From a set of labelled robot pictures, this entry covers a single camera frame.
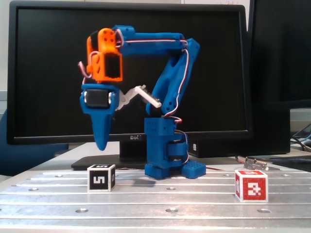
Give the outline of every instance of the aruco marker cube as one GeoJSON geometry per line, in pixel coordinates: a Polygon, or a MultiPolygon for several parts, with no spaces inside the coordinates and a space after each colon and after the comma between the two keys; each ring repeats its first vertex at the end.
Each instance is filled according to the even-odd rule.
{"type": "Polygon", "coordinates": [[[259,170],[236,170],[235,196],[241,202],[268,202],[268,176],[259,170]]]}
{"type": "Polygon", "coordinates": [[[111,192],[116,185],[115,165],[93,165],[87,169],[87,191],[111,192]]]}

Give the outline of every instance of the monitor stand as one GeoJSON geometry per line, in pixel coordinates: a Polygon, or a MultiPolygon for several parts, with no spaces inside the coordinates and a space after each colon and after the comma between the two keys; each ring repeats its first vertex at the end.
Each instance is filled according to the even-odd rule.
{"type": "Polygon", "coordinates": [[[115,164],[116,168],[145,169],[147,142],[120,142],[120,155],[98,155],[84,157],[73,163],[75,171],[85,171],[94,164],[115,164]]]}

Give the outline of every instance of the red and white cube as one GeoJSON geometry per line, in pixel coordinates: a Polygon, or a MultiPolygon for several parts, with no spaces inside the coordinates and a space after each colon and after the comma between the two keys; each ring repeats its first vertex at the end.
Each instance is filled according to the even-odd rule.
{"type": "Polygon", "coordinates": [[[241,202],[268,202],[268,176],[257,170],[236,170],[235,196],[241,202]]]}

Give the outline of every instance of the wire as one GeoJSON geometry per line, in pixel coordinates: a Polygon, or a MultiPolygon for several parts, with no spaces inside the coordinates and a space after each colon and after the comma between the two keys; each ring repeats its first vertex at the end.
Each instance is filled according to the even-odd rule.
{"type": "Polygon", "coordinates": [[[305,159],[305,158],[284,158],[284,159],[256,159],[258,161],[263,161],[263,162],[267,162],[267,163],[297,163],[297,164],[310,164],[311,163],[311,159],[305,159]]]}
{"type": "MultiPolygon", "coordinates": [[[[93,51],[93,52],[91,52],[90,54],[89,54],[89,56],[88,56],[88,63],[91,65],[92,64],[92,56],[94,55],[94,54],[98,54],[99,52],[98,51],[93,51]]],[[[79,70],[80,70],[80,72],[81,72],[81,74],[83,75],[83,81],[82,81],[82,84],[85,84],[85,82],[86,82],[86,79],[89,79],[89,78],[91,78],[92,77],[92,74],[90,73],[90,74],[87,74],[87,72],[86,72],[86,67],[83,65],[83,63],[80,61],[79,63],[78,63],[78,68],[79,68],[79,70]]]]}
{"type": "Polygon", "coordinates": [[[235,160],[236,160],[239,164],[245,164],[244,161],[242,161],[242,160],[239,159],[239,156],[238,156],[238,155],[235,156],[235,160]]]}
{"type": "Polygon", "coordinates": [[[188,52],[187,49],[184,49],[184,51],[187,53],[186,68],[185,68],[185,72],[184,72],[184,77],[183,77],[183,79],[182,79],[182,81],[180,83],[179,89],[178,89],[178,93],[177,93],[177,97],[176,97],[176,107],[173,110],[171,110],[170,112],[166,113],[164,115],[164,117],[167,117],[167,116],[170,116],[170,115],[174,114],[176,112],[177,108],[178,108],[178,98],[179,98],[180,90],[181,90],[181,88],[184,85],[184,82],[185,82],[186,77],[187,77],[188,69],[189,69],[189,52],[188,52]]]}
{"type": "Polygon", "coordinates": [[[176,119],[175,123],[177,123],[177,124],[183,122],[182,118],[179,118],[179,117],[176,117],[176,116],[168,116],[168,117],[165,117],[165,118],[167,118],[167,119],[170,119],[170,118],[176,119]]]}
{"type": "Polygon", "coordinates": [[[116,29],[116,33],[117,33],[117,34],[119,35],[119,37],[120,37],[120,43],[121,43],[121,44],[116,46],[117,48],[119,48],[119,47],[121,47],[121,46],[124,45],[124,37],[123,37],[122,32],[121,32],[121,30],[120,30],[119,28],[116,29]]]}
{"type": "Polygon", "coordinates": [[[308,140],[310,138],[311,138],[311,134],[308,137],[306,137],[305,139],[302,139],[300,142],[306,141],[306,140],[308,140]]]}
{"type": "Polygon", "coordinates": [[[219,169],[219,168],[215,168],[215,167],[211,167],[211,166],[206,166],[207,169],[211,169],[211,170],[216,170],[216,171],[223,171],[223,169],[219,169]]]}
{"type": "Polygon", "coordinates": [[[295,142],[291,141],[292,143],[295,143],[295,144],[298,143],[298,144],[301,146],[301,150],[302,150],[302,151],[305,151],[306,145],[302,144],[302,143],[301,143],[302,141],[299,141],[299,140],[298,140],[297,138],[295,138],[295,137],[292,137],[292,139],[295,140],[295,142]]]}
{"type": "MultiPolygon", "coordinates": [[[[187,138],[187,135],[185,132],[181,131],[181,130],[175,130],[175,132],[178,132],[178,133],[183,133],[184,136],[185,136],[185,141],[186,141],[186,144],[188,144],[188,138],[187,138]]],[[[185,160],[185,162],[183,162],[183,165],[186,164],[189,160],[189,153],[187,151],[187,159],[185,160]]]]}
{"type": "Polygon", "coordinates": [[[117,168],[116,170],[138,170],[138,171],[142,171],[143,169],[122,167],[122,168],[117,168]]]}
{"type": "MultiPolygon", "coordinates": [[[[124,45],[124,37],[122,35],[122,31],[120,29],[116,29],[116,33],[119,35],[120,37],[120,41],[117,41],[117,43],[120,43],[120,45],[117,45],[116,47],[117,48],[120,48],[121,46],[124,45]]],[[[175,42],[177,41],[176,39],[169,39],[169,38],[161,38],[161,39],[132,39],[132,40],[126,40],[125,42],[127,43],[144,43],[144,42],[175,42]]],[[[182,86],[184,85],[184,82],[186,80],[186,77],[187,77],[187,73],[188,73],[188,69],[189,69],[189,52],[187,50],[187,47],[188,47],[188,41],[186,39],[180,39],[179,40],[180,42],[184,42],[185,43],[185,48],[182,49],[182,51],[185,51],[187,53],[187,61],[186,61],[186,67],[185,67],[185,72],[184,72],[184,77],[181,81],[181,84],[178,88],[178,94],[177,94],[177,97],[176,97],[176,107],[166,113],[164,115],[164,117],[168,117],[168,116],[171,116],[172,114],[174,114],[179,106],[178,104],[178,98],[179,98],[179,95],[180,95],[180,91],[181,91],[181,88],[182,86]]],[[[181,123],[182,122],[182,119],[179,118],[179,117],[175,117],[176,118],[176,123],[181,123]]]]}

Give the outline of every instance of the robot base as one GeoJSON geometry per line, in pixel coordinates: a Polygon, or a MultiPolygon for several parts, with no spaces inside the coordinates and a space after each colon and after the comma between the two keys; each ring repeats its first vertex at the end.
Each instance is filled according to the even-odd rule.
{"type": "MultiPolygon", "coordinates": [[[[164,179],[170,176],[170,168],[162,169],[152,164],[145,165],[145,174],[155,179],[164,179]]],[[[181,175],[188,179],[196,179],[206,174],[206,165],[188,161],[181,167],[181,175]]]]}

